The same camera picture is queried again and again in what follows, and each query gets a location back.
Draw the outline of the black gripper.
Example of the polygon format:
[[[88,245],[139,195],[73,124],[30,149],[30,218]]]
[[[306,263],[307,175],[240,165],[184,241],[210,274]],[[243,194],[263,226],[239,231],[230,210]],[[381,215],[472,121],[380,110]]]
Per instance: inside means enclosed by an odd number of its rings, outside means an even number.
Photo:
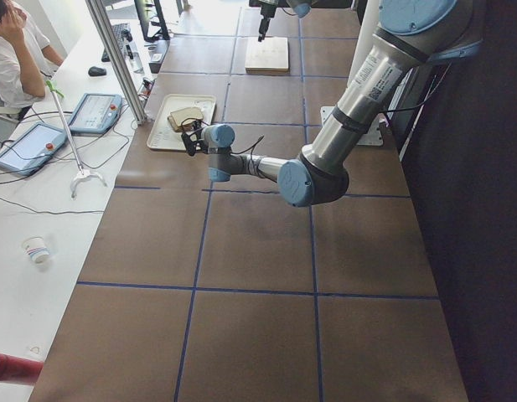
[[[261,16],[263,17],[259,25],[258,41],[261,42],[266,38],[269,29],[270,18],[275,17],[277,10],[277,2],[261,2]]]

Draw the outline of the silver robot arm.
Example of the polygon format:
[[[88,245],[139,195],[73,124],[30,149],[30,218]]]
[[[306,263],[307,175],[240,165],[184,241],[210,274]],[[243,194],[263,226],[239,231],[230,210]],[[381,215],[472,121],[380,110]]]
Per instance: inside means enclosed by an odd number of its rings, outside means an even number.
[[[300,0],[260,0],[258,7],[261,10],[258,41],[262,42],[267,35],[270,22],[275,17],[278,8],[290,8],[297,17],[303,18],[310,13],[311,1]]]
[[[333,202],[348,189],[344,160],[384,111],[402,79],[423,64],[471,57],[482,42],[484,1],[381,1],[372,48],[323,123],[295,159],[236,154],[235,133],[225,124],[206,126],[186,140],[189,154],[209,157],[209,178],[227,182],[247,174],[277,183],[292,206]]]

